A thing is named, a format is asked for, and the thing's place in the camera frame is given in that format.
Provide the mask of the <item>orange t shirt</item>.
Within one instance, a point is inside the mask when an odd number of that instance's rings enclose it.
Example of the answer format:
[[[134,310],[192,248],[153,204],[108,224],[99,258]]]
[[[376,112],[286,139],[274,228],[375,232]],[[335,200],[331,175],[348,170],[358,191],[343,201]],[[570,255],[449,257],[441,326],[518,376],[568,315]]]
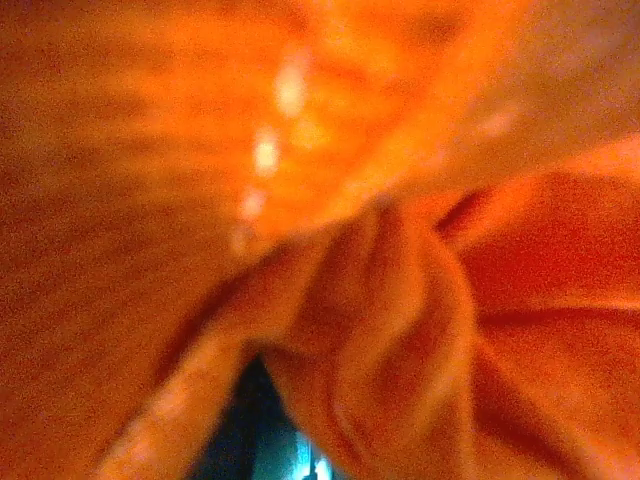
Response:
[[[1,475],[182,479],[261,356],[355,479],[639,475],[635,1],[5,1]]]

